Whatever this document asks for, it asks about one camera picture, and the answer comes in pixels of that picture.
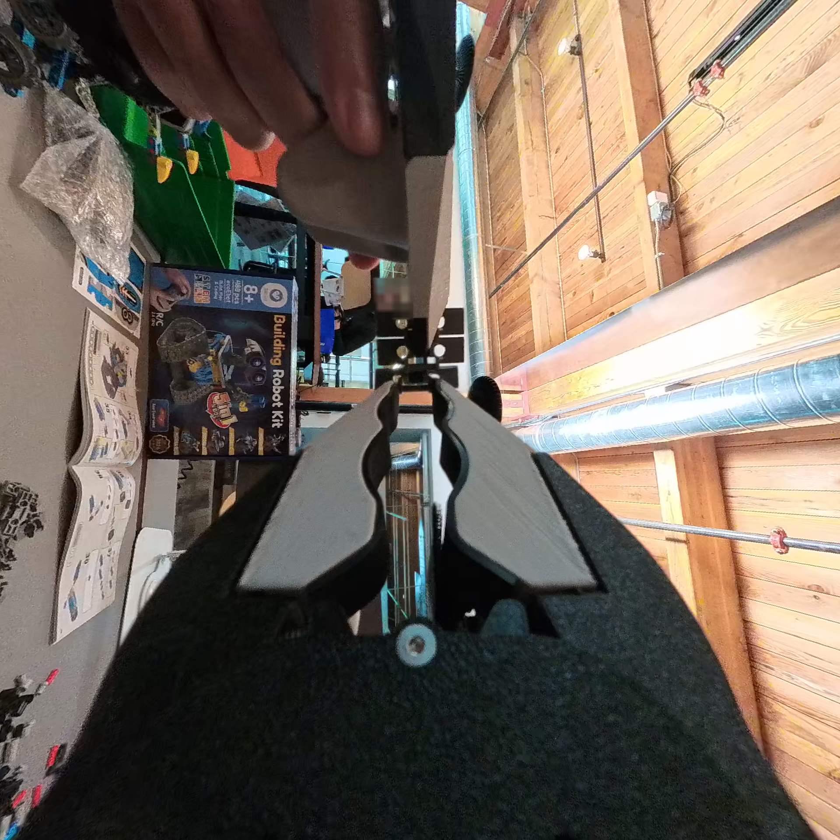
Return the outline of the metal ceiling pipe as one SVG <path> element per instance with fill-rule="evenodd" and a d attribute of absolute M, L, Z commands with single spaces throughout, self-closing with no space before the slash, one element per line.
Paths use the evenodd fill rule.
<path fill-rule="evenodd" d="M 691 535 L 709 539 L 723 539 L 735 542 L 767 545 L 779 555 L 787 554 L 791 550 L 801 550 L 813 553 L 830 553 L 835 555 L 839 554 L 838 542 L 796 538 L 791 536 L 782 528 L 773 528 L 768 532 L 745 532 L 727 528 L 691 526 L 682 523 L 651 521 L 636 518 L 619 518 L 618 521 L 627 528 L 662 531 L 685 536 Z"/>
<path fill-rule="evenodd" d="M 662 120 L 659 122 L 658 125 L 654 127 L 654 129 L 647 135 L 643 140 L 641 140 L 637 146 L 635 146 L 628 155 L 619 163 L 612 171 L 608 173 L 601 181 L 597 182 L 595 186 L 590 190 L 588 194 L 585 195 L 583 199 L 581 199 L 562 219 L 561 221 L 552 228 L 545 237 L 539 241 L 537 245 L 535 245 L 524 257 L 520 259 L 520 261 L 511 269 L 505 278 L 500 281 L 497 285 L 495 285 L 490 293 L 489 298 L 494 298 L 508 283 L 515 279 L 515 277 L 520 274 L 520 272 L 529 265 L 529 263 L 539 255 L 542 250 L 548 245 L 548 243 L 556 237 L 556 235 L 562 231 L 565 226 L 582 210 L 584 210 L 588 205 L 594 202 L 594 200 L 600 196 L 600 194 L 610 185 L 612 184 L 615 179 L 624 172 L 624 170 L 636 160 L 636 158 L 640 157 L 641 154 L 665 131 L 665 129 L 678 118 L 678 116 L 685 111 L 688 106 L 694 101 L 695 94 L 692 90 L 686 94 L 686 96 L 682 99 L 679 105 L 668 115 L 666 115 Z"/>

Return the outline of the person's left hand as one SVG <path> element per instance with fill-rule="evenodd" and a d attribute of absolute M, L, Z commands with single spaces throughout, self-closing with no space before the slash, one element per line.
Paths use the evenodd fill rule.
<path fill-rule="evenodd" d="M 385 105 L 377 2 L 298 2 L 311 20 L 321 104 L 293 69 L 266 2 L 113 2 L 132 52 L 186 117 L 213 119 L 242 146 L 288 147 L 328 122 L 351 153 L 382 152 Z"/>

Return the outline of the dark blue robot kit box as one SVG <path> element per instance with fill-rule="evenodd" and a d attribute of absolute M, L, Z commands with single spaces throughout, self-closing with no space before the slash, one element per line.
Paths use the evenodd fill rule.
<path fill-rule="evenodd" d="M 298 283 L 152 265 L 150 459 L 277 459 L 298 447 Z"/>

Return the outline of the short grey track segment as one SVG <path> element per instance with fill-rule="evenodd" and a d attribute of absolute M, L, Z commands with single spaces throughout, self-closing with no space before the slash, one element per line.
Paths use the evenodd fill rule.
<path fill-rule="evenodd" d="M 462 308 L 446 308 L 436 328 L 425 318 L 377 313 L 374 387 L 399 374 L 419 383 L 431 373 L 458 390 L 459 365 L 466 362 L 465 324 Z"/>

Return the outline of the heap of loose toy parts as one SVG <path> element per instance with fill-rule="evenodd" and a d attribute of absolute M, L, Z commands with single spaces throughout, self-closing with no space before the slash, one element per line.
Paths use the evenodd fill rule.
<path fill-rule="evenodd" d="M 17 838 L 31 812 L 44 800 L 63 768 L 68 741 L 35 744 L 37 719 L 33 705 L 56 683 L 60 668 L 41 680 L 17 675 L 2 690 L 1 703 L 1 838 Z"/>

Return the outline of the bubble wrap bag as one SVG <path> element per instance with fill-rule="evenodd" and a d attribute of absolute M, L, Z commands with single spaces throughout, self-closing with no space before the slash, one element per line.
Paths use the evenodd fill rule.
<path fill-rule="evenodd" d="M 122 147 L 99 119 L 50 85 L 43 118 L 45 148 L 21 189 L 59 217 L 85 257 L 127 280 L 133 172 Z"/>

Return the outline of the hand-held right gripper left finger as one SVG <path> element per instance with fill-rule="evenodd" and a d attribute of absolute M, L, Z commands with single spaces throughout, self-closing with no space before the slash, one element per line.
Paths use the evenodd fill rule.
<path fill-rule="evenodd" d="M 286 596 L 379 592 L 386 570 L 363 583 L 354 569 L 365 563 L 372 568 L 377 552 L 388 563 L 380 489 L 392 468 L 399 395 L 396 383 L 385 383 L 303 448 L 250 552 L 240 590 Z"/>

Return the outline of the black ceiling rail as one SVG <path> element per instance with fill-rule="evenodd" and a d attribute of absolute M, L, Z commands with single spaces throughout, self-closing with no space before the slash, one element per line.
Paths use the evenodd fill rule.
<path fill-rule="evenodd" d="M 726 70 L 735 60 L 796 3 L 796 1 L 759 2 L 722 40 L 720 45 L 691 71 L 687 80 L 688 89 L 698 96 L 698 90 L 704 88 L 710 81 L 724 78 Z"/>

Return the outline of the green plastic bin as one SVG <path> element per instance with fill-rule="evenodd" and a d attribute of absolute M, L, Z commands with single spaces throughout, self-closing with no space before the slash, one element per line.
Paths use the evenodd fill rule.
<path fill-rule="evenodd" d="M 183 133 L 114 87 L 91 94 L 132 165 L 135 222 L 162 260 L 227 269 L 236 186 L 220 126 L 199 123 Z"/>

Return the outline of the blue sticker sheet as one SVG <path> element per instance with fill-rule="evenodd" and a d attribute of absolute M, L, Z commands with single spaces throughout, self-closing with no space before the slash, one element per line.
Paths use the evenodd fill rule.
<path fill-rule="evenodd" d="M 135 248 L 129 253 L 128 279 L 120 280 L 102 269 L 95 261 L 76 248 L 72 286 L 87 304 L 99 310 L 134 339 L 142 333 L 144 304 L 145 261 Z"/>

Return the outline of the orange chair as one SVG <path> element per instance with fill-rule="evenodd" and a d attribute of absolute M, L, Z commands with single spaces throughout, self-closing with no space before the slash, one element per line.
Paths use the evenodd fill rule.
<path fill-rule="evenodd" d="M 228 177 L 236 183 L 258 184 L 277 188 L 277 165 L 287 147 L 278 139 L 263 151 L 248 150 L 223 130 L 229 159 Z"/>

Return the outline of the pile of grey track links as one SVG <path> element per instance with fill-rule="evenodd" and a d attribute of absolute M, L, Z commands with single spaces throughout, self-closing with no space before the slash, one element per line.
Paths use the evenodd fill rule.
<path fill-rule="evenodd" d="M 7 574 L 17 561 L 15 547 L 21 539 L 32 539 L 44 529 L 39 494 L 27 485 L 1 482 L 1 598 L 7 588 Z"/>

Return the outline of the blue toy robot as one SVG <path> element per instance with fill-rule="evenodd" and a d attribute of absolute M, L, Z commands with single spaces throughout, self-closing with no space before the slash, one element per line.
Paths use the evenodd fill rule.
<path fill-rule="evenodd" d="M 141 146 L 159 184 L 173 172 L 195 175 L 194 135 L 209 121 L 186 118 L 159 92 L 130 46 L 116 3 L 7 2 L 2 17 L 2 89 L 21 96 L 43 81 L 60 90 L 70 81 L 80 103 L 117 136 L 138 164 Z"/>

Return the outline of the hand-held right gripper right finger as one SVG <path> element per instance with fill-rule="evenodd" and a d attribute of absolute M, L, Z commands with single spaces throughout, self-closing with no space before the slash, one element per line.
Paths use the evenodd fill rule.
<path fill-rule="evenodd" d="M 531 449 L 445 381 L 433 381 L 432 394 L 441 465 L 452 486 L 444 547 L 527 592 L 596 590 Z"/>

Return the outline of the instruction booklet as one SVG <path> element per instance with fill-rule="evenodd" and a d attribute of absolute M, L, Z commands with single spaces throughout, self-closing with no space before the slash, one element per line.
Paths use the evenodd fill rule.
<path fill-rule="evenodd" d="M 59 562 L 50 642 L 57 644 L 109 607 L 117 594 L 123 537 L 137 495 L 131 467 L 142 423 L 137 344 L 86 311 L 80 344 L 80 445 L 68 470 L 76 489 Z"/>

